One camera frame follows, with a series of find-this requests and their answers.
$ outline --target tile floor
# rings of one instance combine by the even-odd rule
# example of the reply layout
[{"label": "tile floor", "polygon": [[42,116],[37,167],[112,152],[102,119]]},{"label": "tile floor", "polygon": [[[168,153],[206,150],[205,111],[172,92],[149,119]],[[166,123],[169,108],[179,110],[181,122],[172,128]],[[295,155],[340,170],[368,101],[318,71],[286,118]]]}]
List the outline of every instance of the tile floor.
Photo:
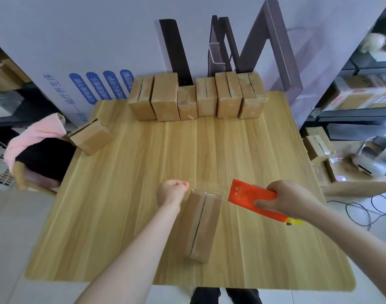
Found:
[{"label": "tile floor", "polygon": [[[375,197],[378,209],[386,210],[386,201]],[[373,209],[370,199],[361,202]],[[53,204],[53,197],[39,192],[18,192],[16,188],[0,192],[0,304],[66,304],[73,303],[87,283],[28,281],[23,277],[26,263],[36,243],[42,225]],[[345,213],[345,205],[330,203],[330,207]],[[359,209],[351,209],[355,220],[366,224]],[[381,218],[371,233],[386,241],[386,218]],[[314,292],[290,290],[260,290],[264,304],[289,303],[375,303],[386,299],[369,279],[351,263],[357,281],[356,289],[345,292]],[[221,290],[219,303],[232,303]],[[176,286],[152,286],[147,303],[189,303],[187,291]]]}]

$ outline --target blue rounded rectangle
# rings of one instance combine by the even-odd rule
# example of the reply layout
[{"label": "blue rounded rectangle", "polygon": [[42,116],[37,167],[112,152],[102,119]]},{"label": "blue rounded rectangle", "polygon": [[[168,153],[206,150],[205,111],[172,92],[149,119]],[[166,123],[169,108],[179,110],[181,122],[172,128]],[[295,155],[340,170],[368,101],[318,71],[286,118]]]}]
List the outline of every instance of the blue rounded rectangle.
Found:
[{"label": "blue rounded rectangle", "polygon": [[106,78],[107,83],[109,84],[111,90],[114,93],[114,96],[117,99],[127,99],[127,96],[124,93],[124,90],[122,89],[121,85],[119,84],[119,81],[117,77],[115,76],[115,73],[112,71],[104,71],[103,76]]},{"label": "blue rounded rectangle", "polygon": [[128,92],[131,93],[132,84],[134,83],[134,76],[132,75],[132,72],[130,72],[128,69],[123,69],[119,72],[119,74],[122,77]]},{"label": "blue rounded rectangle", "polygon": [[105,88],[103,82],[100,80],[100,77],[95,72],[89,71],[86,74],[86,77],[89,79],[91,85],[94,87],[94,90],[98,93],[101,100],[111,100],[109,92]]},{"label": "blue rounded rectangle", "polygon": [[96,97],[93,95],[89,87],[87,86],[86,82],[83,80],[83,78],[75,73],[71,73],[69,75],[70,80],[76,85],[77,89],[82,93],[84,98],[91,104],[95,105],[97,103]]}]

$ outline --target orange tape dispenser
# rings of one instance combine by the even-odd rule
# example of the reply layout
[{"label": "orange tape dispenser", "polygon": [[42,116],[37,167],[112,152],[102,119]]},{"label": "orange tape dispenser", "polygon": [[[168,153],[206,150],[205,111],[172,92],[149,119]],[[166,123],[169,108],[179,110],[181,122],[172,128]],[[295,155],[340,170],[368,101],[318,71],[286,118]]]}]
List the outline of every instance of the orange tape dispenser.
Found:
[{"label": "orange tape dispenser", "polygon": [[231,189],[229,191],[228,201],[238,206],[244,207],[253,212],[259,213],[263,216],[271,218],[273,220],[284,222],[287,225],[300,225],[301,220],[289,218],[277,212],[261,210],[256,208],[253,202],[257,199],[264,199],[272,201],[277,198],[277,195],[273,191],[247,184],[241,180],[234,179],[232,181]]}]

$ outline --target wooden table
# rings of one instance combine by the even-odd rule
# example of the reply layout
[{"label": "wooden table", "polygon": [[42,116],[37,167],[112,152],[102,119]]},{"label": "wooden table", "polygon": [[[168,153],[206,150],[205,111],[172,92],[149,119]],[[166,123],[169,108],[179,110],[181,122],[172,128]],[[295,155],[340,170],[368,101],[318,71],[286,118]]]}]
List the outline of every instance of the wooden table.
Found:
[{"label": "wooden table", "polygon": [[346,256],[321,232],[227,202],[233,178],[261,186],[294,179],[324,202],[283,93],[269,98],[259,119],[183,122],[138,122],[126,100],[102,102],[98,117],[115,140],[93,156],[76,151],[26,276],[93,280],[155,214],[158,184],[175,178],[222,194],[224,203],[209,263],[180,253],[179,215],[154,284],[352,290]]}]

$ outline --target leg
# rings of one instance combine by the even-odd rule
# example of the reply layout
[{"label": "leg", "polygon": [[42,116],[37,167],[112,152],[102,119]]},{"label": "leg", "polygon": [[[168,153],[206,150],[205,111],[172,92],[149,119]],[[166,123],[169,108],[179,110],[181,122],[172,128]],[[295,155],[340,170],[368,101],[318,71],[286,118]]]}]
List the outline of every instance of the leg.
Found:
[{"label": "leg", "polygon": [[258,289],[226,288],[234,304],[262,304]]},{"label": "leg", "polygon": [[220,288],[197,287],[190,300],[190,304],[218,304],[218,297],[220,295]]}]

